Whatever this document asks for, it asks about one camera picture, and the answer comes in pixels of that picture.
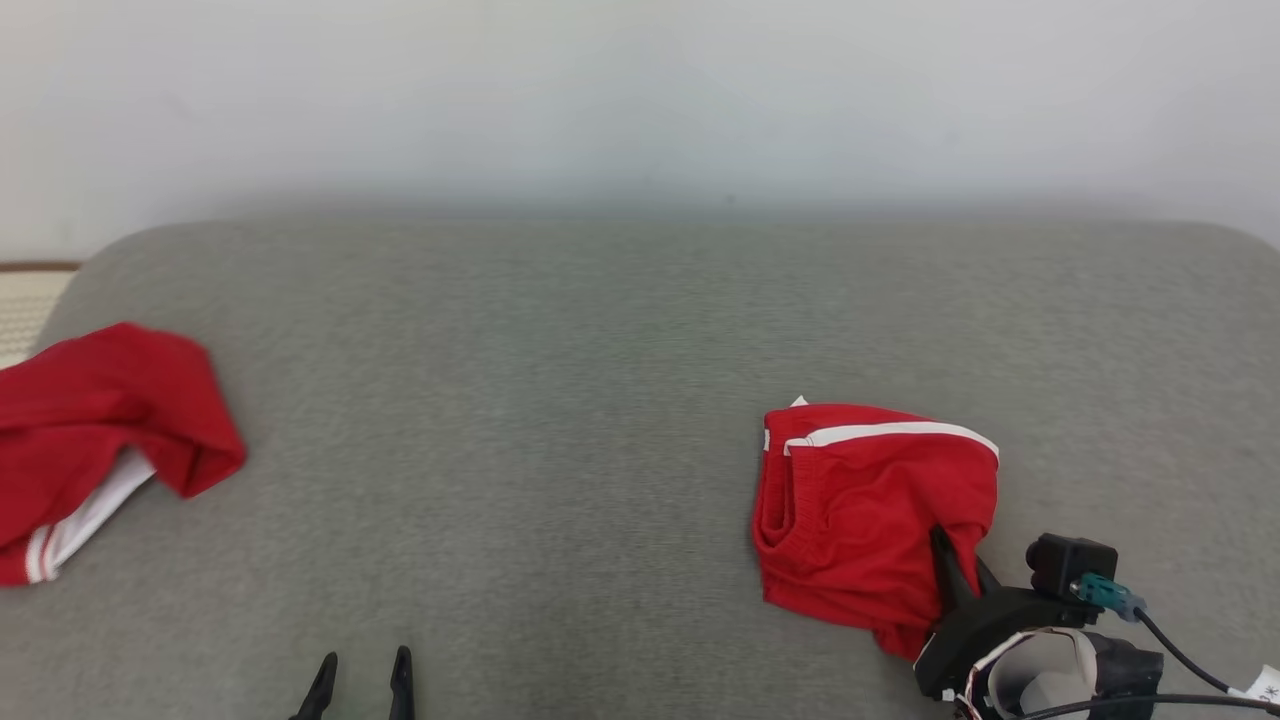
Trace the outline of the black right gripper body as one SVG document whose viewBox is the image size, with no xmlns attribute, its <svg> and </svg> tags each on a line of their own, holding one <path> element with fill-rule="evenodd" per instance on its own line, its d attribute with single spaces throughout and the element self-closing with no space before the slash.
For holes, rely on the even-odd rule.
<svg viewBox="0 0 1280 720">
<path fill-rule="evenodd" d="M 919 692 L 941 700 L 960 694 L 970 670 L 1019 632 L 1047 626 L 1078 629 L 1097 623 L 1101 609 L 1056 600 L 1032 589 L 1000 587 L 947 614 L 913 665 Z"/>
</svg>

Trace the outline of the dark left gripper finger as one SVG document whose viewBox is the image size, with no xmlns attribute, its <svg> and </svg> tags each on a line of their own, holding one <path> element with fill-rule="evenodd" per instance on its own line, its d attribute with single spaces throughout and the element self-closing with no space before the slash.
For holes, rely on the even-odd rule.
<svg viewBox="0 0 1280 720">
<path fill-rule="evenodd" d="M 323 715 L 332 702 L 337 682 L 337 652 L 326 653 L 298 710 L 291 715 L 291 720 L 323 720 Z"/>
<path fill-rule="evenodd" d="M 392 701 L 388 720 L 416 720 L 413 656 L 406 644 L 396 651 L 389 687 Z"/>
</svg>

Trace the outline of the red shorts with white stripe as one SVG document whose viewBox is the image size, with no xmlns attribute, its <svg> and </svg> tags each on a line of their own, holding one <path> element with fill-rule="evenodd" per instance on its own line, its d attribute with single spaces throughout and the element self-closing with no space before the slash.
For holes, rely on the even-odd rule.
<svg viewBox="0 0 1280 720">
<path fill-rule="evenodd" d="M 941 618 L 931 532 L 963 578 L 998 502 L 998 446 L 909 413 L 803 398 L 765 414 L 751 539 L 768 603 L 915 660 Z"/>
</svg>

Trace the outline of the red jersey with white sleeves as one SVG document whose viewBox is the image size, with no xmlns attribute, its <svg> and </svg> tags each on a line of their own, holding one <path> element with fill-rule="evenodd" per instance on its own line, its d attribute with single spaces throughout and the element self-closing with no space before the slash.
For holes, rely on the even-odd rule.
<svg viewBox="0 0 1280 720">
<path fill-rule="evenodd" d="M 192 498 L 247 457 L 184 336 L 116 323 L 0 369 L 0 587 L 56 579 L 147 482 Z"/>
</svg>

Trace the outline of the grey fabric sofa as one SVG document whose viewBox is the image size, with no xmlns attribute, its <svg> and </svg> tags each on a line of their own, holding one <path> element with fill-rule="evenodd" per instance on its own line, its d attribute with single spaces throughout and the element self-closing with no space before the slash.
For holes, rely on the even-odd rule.
<svg viewBox="0 0 1280 720">
<path fill-rule="evenodd" d="M 108 246 L 41 345 L 212 356 L 250 448 L 0 591 L 0 720 L 948 720 L 865 632 L 767 603 L 763 416 L 799 396 L 1001 452 L 1044 532 L 1210 671 L 1280 667 L 1280 251 L 1220 225 L 219 222 Z"/>
</svg>

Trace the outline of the cream perforated laundry basket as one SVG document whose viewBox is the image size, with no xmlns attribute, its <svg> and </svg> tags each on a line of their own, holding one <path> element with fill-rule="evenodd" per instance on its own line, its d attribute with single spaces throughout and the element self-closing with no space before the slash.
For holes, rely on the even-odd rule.
<svg viewBox="0 0 1280 720">
<path fill-rule="evenodd" d="M 78 263 L 0 263 L 0 369 L 26 360 Z"/>
</svg>

